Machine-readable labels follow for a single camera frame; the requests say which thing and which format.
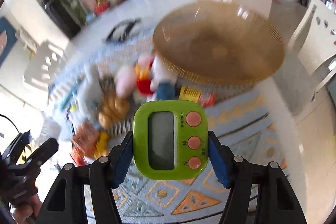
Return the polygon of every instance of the blue triangle pattern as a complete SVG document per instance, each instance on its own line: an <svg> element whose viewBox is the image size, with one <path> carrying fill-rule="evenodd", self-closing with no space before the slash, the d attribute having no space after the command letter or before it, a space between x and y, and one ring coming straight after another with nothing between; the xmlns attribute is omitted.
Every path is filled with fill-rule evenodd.
<svg viewBox="0 0 336 224"><path fill-rule="evenodd" d="M140 199L136 199L127 208L127 210L123 213L123 216L129 217L153 217L153 216L163 216L163 213L155 210L150 207Z"/></svg>

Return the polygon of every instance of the finger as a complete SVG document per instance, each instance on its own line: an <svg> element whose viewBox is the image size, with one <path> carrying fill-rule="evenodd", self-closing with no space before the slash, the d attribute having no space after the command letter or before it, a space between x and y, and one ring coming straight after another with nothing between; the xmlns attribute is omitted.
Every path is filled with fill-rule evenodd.
<svg viewBox="0 0 336 224"><path fill-rule="evenodd" d="M33 209L28 204L22 205L19 208L16 208L13 213L13 218L18 224L24 224L27 217L31 216Z"/></svg>
<svg viewBox="0 0 336 224"><path fill-rule="evenodd" d="M42 202L40 201L40 198L39 196L36 194L34 196L32 196L31 198L31 201L32 201L32 205L33 205L33 212L34 212L34 216L37 217L40 209L41 209L41 206L42 206Z"/></svg>

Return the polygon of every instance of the white plush toy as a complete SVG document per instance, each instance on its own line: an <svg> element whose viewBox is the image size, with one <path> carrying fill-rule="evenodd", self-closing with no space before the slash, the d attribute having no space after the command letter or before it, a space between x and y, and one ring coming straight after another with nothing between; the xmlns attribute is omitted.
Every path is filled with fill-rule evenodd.
<svg viewBox="0 0 336 224"><path fill-rule="evenodd" d="M85 65L84 71L85 79L77 93L78 110L84 118L92 122L97 120L98 104L103 98L103 92L96 65Z"/></svg>
<svg viewBox="0 0 336 224"><path fill-rule="evenodd" d="M171 83L176 84L177 76L167 70L163 64L162 60L156 55L152 65L153 80L151 81L150 90L155 92L159 86L159 83Z"/></svg>

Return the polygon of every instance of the yellow toy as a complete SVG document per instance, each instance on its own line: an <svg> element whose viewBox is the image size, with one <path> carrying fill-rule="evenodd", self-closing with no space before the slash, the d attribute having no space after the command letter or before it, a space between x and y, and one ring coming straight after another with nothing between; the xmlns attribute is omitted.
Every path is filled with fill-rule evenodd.
<svg viewBox="0 0 336 224"><path fill-rule="evenodd" d="M97 159L101 156L107 156L107 150L106 150L106 145L107 145L107 140L109 139L109 135L102 131L100 133L99 139L96 142L96 149L94 152L94 158Z"/></svg>

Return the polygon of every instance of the green digital timer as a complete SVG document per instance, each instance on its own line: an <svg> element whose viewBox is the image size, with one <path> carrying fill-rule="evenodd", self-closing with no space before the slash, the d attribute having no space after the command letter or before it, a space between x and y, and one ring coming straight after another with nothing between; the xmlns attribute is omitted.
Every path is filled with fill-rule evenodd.
<svg viewBox="0 0 336 224"><path fill-rule="evenodd" d="M135 113L133 155L153 180L191 179L208 163L208 123L191 101L152 101Z"/></svg>

